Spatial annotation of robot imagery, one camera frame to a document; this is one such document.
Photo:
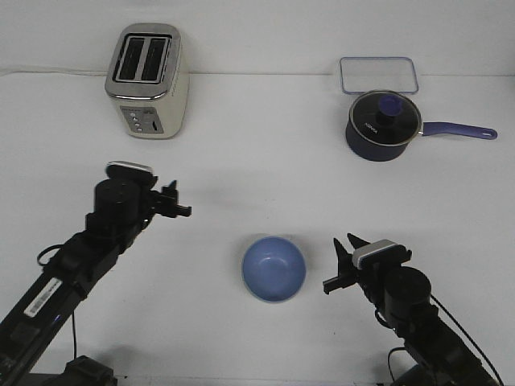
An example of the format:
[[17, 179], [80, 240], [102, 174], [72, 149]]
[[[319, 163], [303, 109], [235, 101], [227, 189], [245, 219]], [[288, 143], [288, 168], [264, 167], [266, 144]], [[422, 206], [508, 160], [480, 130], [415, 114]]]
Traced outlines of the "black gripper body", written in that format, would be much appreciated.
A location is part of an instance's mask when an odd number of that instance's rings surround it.
[[334, 290], [345, 289], [355, 284], [358, 284], [365, 294], [379, 294], [382, 286], [378, 263], [357, 269], [352, 263], [339, 261], [336, 276], [323, 281], [323, 292], [330, 294]]
[[142, 201], [142, 217], [145, 220], [150, 220], [156, 214], [172, 218], [171, 209], [178, 204], [178, 196], [166, 197], [161, 191], [148, 191], [143, 195]]

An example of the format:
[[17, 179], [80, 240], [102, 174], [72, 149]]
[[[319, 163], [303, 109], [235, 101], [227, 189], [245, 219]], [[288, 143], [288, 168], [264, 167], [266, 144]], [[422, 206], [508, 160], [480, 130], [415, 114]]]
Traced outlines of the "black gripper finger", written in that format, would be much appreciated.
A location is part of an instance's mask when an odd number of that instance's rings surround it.
[[161, 193], [162, 193], [162, 195], [164, 195], [166, 197], [177, 197], [178, 196], [177, 181], [173, 180], [167, 186], [164, 186], [161, 190]]

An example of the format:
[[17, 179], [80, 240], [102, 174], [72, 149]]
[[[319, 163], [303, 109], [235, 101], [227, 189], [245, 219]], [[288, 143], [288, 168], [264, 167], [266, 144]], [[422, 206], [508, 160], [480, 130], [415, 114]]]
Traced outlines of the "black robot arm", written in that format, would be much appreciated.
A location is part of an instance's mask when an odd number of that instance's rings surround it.
[[1, 322], [1, 383], [16, 385], [35, 365], [60, 328], [154, 215], [188, 217], [176, 184], [161, 191], [129, 179], [95, 186], [85, 229], [64, 242], [43, 272]]
[[415, 365], [394, 376], [394, 385], [501, 385], [498, 371], [469, 333], [456, 334], [439, 316], [443, 304], [432, 294], [429, 278], [409, 267], [412, 252], [383, 239], [373, 243], [348, 234], [348, 252], [333, 244], [337, 275], [323, 282], [326, 294], [359, 285], [373, 304], [377, 321], [402, 339], [398, 349]]

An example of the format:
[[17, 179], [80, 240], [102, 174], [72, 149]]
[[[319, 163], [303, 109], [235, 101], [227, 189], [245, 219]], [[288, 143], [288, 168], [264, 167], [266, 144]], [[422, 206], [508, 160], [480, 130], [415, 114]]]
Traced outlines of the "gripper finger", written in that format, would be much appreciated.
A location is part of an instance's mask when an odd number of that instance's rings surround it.
[[171, 217], [189, 217], [192, 214], [192, 208], [183, 205], [173, 205], [171, 209]]
[[370, 243], [366, 240], [361, 239], [360, 237], [353, 235], [352, 233], [347, 234], [348, 241], [353, 248], [353, 251], [356, 252], [359, 248], [370, 245]]
[[337, 272], [339, 277], [347, 277], [354, 274], [354, 265], [352, 263], [352, 255], [347, 252], [345, 247], [336, 238], [333, 244], [337, 256]]

